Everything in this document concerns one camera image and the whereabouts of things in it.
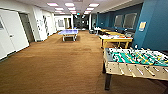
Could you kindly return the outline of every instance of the white door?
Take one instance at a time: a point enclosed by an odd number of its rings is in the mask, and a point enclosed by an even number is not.
[[[5,58],[5,57],[7,57],[7,54],[4,51],[4,49],[3,49],[3,47],[2,47],[2,45],[0,43],[0,60],[3,59],[3,58]]]
[[[65,30],[64,18],[55,18],[57,30]]]
[[[20,51],[28,47],[29,43],[18,12],[0,9],[0,15],[14,45],[15,51]]]
[[[6,27],[0,15],[0,43],[6,54],[10,54],[15,51],[15,48],[10,40]]]

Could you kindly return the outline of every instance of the window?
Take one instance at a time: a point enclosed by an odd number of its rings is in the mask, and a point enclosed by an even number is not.
[[[115,27],[122,27],[122,15],[117,15],[116,18],[115,18],[115,23],[114,23],[114,26]]]
[[[124,28],[132,28],[134,26],[135,18],[137,13],[126,14],[124,19]]]

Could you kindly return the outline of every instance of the recessed light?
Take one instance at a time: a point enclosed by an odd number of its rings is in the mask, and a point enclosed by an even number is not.
[[[84,14],[89,14],[89,12],[85,12]]]
[[[86,10],[94,10],[94,8],[87,8]]]
[[[57,3],[47,3],[49,6],[58,6]]]
[[[75,10],[75,7],[73,7],[73,8],[68,8],[69,10]]]
[[[97,7],[99,4],[90,4],[90,7]]]
[[[68,6],[68,7],[72,7],[72,6],[74,6],[73,3],[65,3],[65,5]]]
[[[76,12],[72,12],[72,14],[76,14]]]
[[[85,11],[85,12],[89,13],[89,12],[91,12],[91,11]]]
[[[76,11],[70,11],[70,12],[76,12]]]
[[[59,10],[58,10],[58,11],[55,11],[55,12],[62,12],[62,11],[59,11]]]
[[[64,12],[60,12],[60,14],[65,14]]]
[[[64,10],[63,8],[55,8],[56,10]]]

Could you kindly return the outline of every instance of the ping pong table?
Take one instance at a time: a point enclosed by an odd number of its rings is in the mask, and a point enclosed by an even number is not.
[[[58,34],[63,35],[63,41],[65,41],[66,37],[72,37],[73,41],[75,41],[76,36],[78,34],[78,30],[77,29],[65,29],[65,30],[62,30],[61,32],[59,32]]]

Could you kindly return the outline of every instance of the door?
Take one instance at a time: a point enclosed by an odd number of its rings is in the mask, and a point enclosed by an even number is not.
[[[64,18],[55,18],[57,30],[65,30]]]
[[[5,24],[8,35],[14,45],[15,51],[29,46],[18,12],[1,10],[0,15]]]
[[[15,48],[3,23],[1,15],[0,15],[0,43],[6,54],[10,54],[15,51]]]
[[[31,26],[30,26],[28,15],[24,14],[24,13],[19,13],[19,16],[20,16],[24,31],[26,33],[26,37],[28,39],[28,42],[29,43],[34,42],[35,40],[34,40]]]

